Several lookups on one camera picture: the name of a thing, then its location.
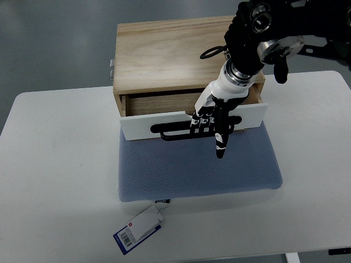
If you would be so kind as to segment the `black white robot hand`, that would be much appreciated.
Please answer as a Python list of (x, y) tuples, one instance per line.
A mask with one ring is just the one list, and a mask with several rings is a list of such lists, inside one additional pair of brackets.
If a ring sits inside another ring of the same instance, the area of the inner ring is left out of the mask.
[(258, 72), (242, 73), (231, 59), (222, 66), (216, 80), (210, 82), (195, 103), (190, 133), (201, 130), (206, 123), (214, 125), (216, 156), (221, 159), (229, 139), (229, 112), (243, 103)]

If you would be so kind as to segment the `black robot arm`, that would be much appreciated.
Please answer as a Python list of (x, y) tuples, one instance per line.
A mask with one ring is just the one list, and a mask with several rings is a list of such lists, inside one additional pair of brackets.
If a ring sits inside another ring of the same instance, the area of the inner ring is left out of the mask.
[(253, 76), (265, 64), (273, 65), (280, 84), (287, 81), (290, 55), (350, 66), (350, 1), (241, 2), (224, 39), (224, 46), (211, 48), (200, 58), (227, 50), (239, 73)]

